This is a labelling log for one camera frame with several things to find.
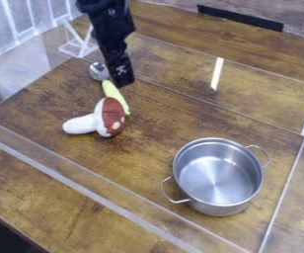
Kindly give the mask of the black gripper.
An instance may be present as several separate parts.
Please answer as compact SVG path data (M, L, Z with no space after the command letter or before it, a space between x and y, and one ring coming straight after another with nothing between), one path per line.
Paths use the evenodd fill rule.
M136 82L135 68L127 53L127 38L136 31L131 6L128 3L90 3L88 12L111 77L116 86L123 88Z

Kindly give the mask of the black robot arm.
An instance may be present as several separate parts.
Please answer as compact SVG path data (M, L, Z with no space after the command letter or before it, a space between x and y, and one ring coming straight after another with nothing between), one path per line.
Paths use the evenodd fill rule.
M135 68L127 53L128 36L136 31L129 0L76 0L81 13L93 25L97 40L115 84L123 88L136 82Z

